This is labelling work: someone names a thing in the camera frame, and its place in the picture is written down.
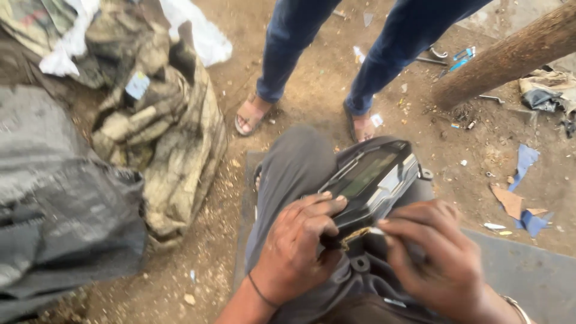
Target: man's right hand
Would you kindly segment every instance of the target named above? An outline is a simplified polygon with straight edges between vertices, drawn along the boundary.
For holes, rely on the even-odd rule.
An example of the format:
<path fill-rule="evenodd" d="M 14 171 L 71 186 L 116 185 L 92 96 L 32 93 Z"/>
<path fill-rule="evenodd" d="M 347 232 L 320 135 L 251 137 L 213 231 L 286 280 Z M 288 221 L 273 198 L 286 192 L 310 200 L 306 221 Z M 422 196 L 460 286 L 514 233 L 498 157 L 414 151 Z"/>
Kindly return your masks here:
<path fill-rule="evenodd" d="M 458 323 L 522 323 L 484 283 L 480 248 L 460 231 L 460 217 L 441 200 L 394 210 L 378 223 L 386 233 L 387 262 L 412 297 Z M 403 241 L 420 245 L 427 263 L 412 263 Z"/>

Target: dusty floor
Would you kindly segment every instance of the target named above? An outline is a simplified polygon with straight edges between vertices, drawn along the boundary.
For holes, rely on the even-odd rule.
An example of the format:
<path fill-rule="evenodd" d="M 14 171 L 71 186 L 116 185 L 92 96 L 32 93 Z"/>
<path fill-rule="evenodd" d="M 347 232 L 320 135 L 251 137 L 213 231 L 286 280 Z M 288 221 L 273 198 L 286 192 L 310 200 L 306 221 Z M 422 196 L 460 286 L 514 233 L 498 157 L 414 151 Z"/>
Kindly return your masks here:
<path fill-rule="evenodd" d="M 254 90 L 259 76 L 259 59 L 274 1 L 194 2 L 234 45 L 230 61 L 209 68 L 229 125 L 229 149 L 183 246 L 169 254 L 152 255 L 138 276 L 96 285 L 89 295 L 90 323 L 209 323 L 215 319 L 232 284 L 246 151 L 266 150 L 278 134 L 299 122 L 311 123 L 325 132 L 335 149 L 352 144 L 342 113 L 342 100 L 359 68 L 352 46 L 359 46 L 364 53 L 368 51 L 393 4 L 392 0 L 344 1 L 339 9 L 351 19 L 332 16 L 324 24 L 301 57 L 278 112 L 271 117 L 276 122 L 266 122 L 253 137 L 241 138 L 233 131 L 233 118 L 238 105 Z M 367 28 L 363 25 L 364 11 L 375 14 Z M 493 42 L 487 36 L 452 27 L 438 45 L 454 54 L 469 46 L 482 51 Z M 421 162 L 436 174 L 437 196 L 454 202 L 463 211 L 464 226 L 485 233 L 488 231 L 480 224 L 486 221 L 513 225 L 511 218 L 498 208 L 489 184 L 507 186 L 506 177 L 515 173 L 520 143 L 538 149 L 539 161 L 530 167 L 515 192 L 525 198 L 525 208 L 554 211 L 554 224 L 536 240 L 518 230 L 508 238 L 576 256 L 576 236 L 570 235 L 576 231 L 572 202 L 576 197 L 576 140 L 567 140 L 557 130 L 557 116 L 540 115 L 532 127 L 525 123 L 523 114 L 509 111 L 507 108 L 521 108 L 515 82 L 490 92 L 506 100 L 503 106 L 485 100 L 468 103 L 471 117 L 482 120 L 473 130 L 452 128 L 452 116 L 427 104 L 430 87 L 441 69 L 415 62 L 377 94 L 373 112 L 379 112 L 384 119 L 378 134 L 395 134 L 414 142 Z M 403 84 L 408 86 L 406 93 L 401 91 Z M 468 164 L 460 165 L 461 160 Z M 487 178 L 487 171 L 497 177 Z M 196 274 L 195 283 L 189 275 L 191 270 Z M 186 293 L 194 295 L 194 306 L 185 303 Z"/>

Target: wooden pole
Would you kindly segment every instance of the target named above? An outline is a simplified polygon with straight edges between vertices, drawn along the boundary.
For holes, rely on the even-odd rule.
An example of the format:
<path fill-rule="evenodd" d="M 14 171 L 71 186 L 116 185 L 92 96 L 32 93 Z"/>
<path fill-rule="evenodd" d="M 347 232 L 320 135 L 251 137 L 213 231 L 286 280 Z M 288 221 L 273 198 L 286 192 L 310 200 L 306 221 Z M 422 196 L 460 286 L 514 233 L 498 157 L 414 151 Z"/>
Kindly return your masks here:
<path fill-rule="evenodd" d="M 432 87 L 444 110 L 481 95 L 576 51 L 576 0 L 497 42 Z"/>

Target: blue tool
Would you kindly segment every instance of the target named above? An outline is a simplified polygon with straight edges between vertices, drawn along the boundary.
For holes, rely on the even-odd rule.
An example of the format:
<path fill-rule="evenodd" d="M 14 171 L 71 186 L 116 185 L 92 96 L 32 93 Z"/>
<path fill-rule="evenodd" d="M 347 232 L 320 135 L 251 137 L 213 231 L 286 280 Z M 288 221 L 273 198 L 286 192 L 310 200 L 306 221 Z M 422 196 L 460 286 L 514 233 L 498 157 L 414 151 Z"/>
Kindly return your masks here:
<path fill-rule="evenodd" d="M 452 66 L 449 71 L 452 72 L 453 70 L 458 69 L 460 66 L 466 64 L 466 62 L 470 61 L 470 59 L 475 56 L 476 56 L 476 46 L 472 46 L 471 48 L 461 50 L 452 57 L 454 61 L 459 62 L 456 63 L 454 66 Z"/>

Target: pebble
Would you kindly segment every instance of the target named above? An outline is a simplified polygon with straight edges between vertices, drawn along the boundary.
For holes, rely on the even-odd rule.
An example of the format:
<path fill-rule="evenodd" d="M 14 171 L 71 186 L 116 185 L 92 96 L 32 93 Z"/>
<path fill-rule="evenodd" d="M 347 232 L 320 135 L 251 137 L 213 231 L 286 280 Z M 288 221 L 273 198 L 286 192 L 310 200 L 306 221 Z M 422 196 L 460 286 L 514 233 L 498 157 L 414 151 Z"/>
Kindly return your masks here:
<path fill-rule="evenodd" d="M 189 293 L 184 295 L 184 301 L 190 306 L 194 306 L 196 304 L 196 299 L 194 298 L 194 296 L 190 295 Z"/>

